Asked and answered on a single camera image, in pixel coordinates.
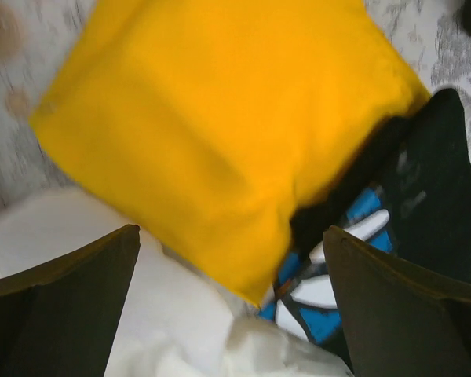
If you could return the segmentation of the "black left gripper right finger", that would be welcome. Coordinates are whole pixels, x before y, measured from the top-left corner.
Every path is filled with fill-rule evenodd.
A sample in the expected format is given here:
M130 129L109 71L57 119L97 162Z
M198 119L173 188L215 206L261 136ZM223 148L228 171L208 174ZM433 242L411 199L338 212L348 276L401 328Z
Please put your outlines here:
M471 376L471 284L332 226L323 249L357 376Z

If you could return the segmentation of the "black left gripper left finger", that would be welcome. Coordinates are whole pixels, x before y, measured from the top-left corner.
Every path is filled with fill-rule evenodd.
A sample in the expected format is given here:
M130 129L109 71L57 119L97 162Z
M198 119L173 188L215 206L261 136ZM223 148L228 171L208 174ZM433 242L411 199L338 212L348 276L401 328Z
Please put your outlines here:
M0 279L0 376L102 376L140 250L125 225Z

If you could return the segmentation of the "black graphic t-shirt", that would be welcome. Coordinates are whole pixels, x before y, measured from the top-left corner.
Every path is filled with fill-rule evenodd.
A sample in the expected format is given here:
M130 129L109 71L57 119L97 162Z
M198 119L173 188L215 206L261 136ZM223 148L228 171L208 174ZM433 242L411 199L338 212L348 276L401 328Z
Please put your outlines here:
M262 319L340 357L353 371L323 249L336 226L376 249L471 284L471 163L464 108L444 88L389 120L322 203L292 217L292 249Z

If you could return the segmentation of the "yellow garment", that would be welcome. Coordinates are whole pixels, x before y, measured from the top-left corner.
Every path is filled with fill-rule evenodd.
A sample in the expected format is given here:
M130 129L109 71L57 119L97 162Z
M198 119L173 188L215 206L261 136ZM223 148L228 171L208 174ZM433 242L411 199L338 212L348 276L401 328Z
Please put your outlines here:
M99 1L30 124L71 179L258 305L294 212L428 99L361 1Z

